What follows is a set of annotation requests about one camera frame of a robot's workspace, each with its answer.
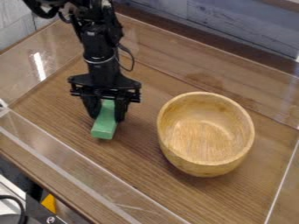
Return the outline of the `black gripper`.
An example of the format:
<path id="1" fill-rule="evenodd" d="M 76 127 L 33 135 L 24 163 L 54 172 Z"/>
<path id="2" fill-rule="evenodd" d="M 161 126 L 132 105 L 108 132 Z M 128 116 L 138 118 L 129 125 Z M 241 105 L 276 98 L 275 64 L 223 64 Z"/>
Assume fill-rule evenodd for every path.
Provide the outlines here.
<path id="1" fill-rule="evenodd" d="M 68 78 L 69 93 L 77 96 L 92 119 L 101 110 L 101 100 L 114 100 L 114 119 L 125 120 L 128 102 L 140 102 L 141 84 L 126 78 L 116 60 L 86 60 L 88 72 Z"/>

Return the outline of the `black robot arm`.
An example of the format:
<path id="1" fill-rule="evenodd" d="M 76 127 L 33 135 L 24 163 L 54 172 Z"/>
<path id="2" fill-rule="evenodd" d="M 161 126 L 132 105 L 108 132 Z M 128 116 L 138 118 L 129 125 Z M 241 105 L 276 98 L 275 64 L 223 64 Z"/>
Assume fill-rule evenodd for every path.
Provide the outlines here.
<path id="1" fill-rule="evenodd" d="M 69 93 L 77 96 L 90 118 L 102 110 L 102 101 L 114 103 L 113 118 L 125 120 L 128 105 L 140 102 L 141 83 L 125 77 L 118 52 L 126 48 L 122 25 L 117 20 L 112 0 L 22 0 L 32 13 L 44 19 L 57 17 L 72 25 L 82 45 L 84 74 L 68 78 Z"/>

